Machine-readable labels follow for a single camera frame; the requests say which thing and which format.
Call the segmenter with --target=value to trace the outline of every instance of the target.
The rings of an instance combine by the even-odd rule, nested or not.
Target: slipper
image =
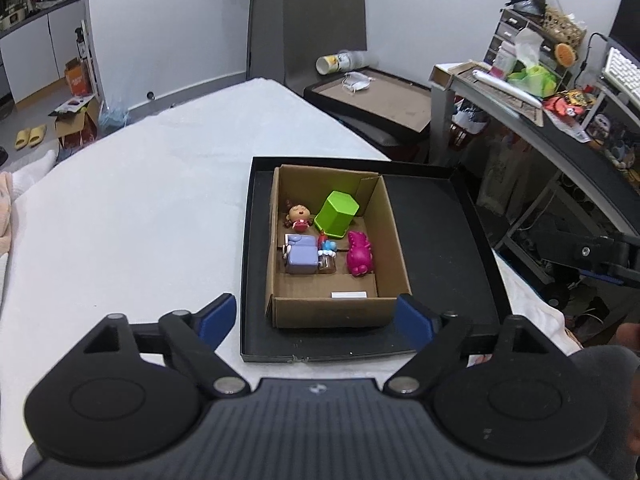
[[[47,125],[41,124],[40,126],[33,128],[29,134],[29,147],[33,148],[42,142],[44,134],[47,131]]]
[[[31,133],[30,128],[25,128],[24,130],[20,130],[18,135],[15,137],[15,149],[21,150],[29,142],[29,134]]]

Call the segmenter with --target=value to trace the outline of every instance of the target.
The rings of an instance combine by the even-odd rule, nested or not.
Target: office chair
[[[321,82],[316,60],[341,50],[366,50],[364,0],[283,0],[284,85],[299,96]],[[392,159],[407,160],[407,147],[379,128],[343,114],[330,115]],[[413,155],[417,147],[410,150]]]

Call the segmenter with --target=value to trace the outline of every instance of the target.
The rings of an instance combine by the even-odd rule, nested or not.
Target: cardboard box
[[[56,117],[56,136],[60,147],[76,148],[94,142],[99,112],[98,101],[93,98],[75,114]]]
[[[353,277],[346,266],[347,237],[338,245],[333,274],[287,274],[282,245],[285,203],[291,200],[317,214],[334,190],[348,193],[360,205],[350,230],[364,231],[371,243],[374,272]],[[305,234],[318,236],[315,227]],[[367,171],[312,166],[276,168],[271,187],[270,240],[265,314],[278,328],[336,328],[384,326],[391,322],[396,297],[411,292],[396,222],[384,178]],[[364,298],[332,298],[332,292],[366,292]]]

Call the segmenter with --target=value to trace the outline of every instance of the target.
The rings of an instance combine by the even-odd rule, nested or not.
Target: blue gripper pad
[[[415,300],[411,294],[400,294],[396,299],[394,322],[418,352],[433,340],[442,326],[440,316]]]
[[[236,298],[226,292],[193,314],[193,330],[212,350],[218,348],[236,323]]]

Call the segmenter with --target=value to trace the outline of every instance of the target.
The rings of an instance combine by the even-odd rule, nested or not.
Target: white bed sheet
[[[87,147],[14,204],[14,245],[0,317],[0,458],[22,474],[31,438],[24,399],[105,314],[149,322],[240,291],[252,156],[385,157],[283,86],[252,80],[167,110]],[[560,320],[498,260],[515,311],[565,352]],[[405,358],[246,364],[239,327],[218,354],[252,386],[261,376],[370,377]]]

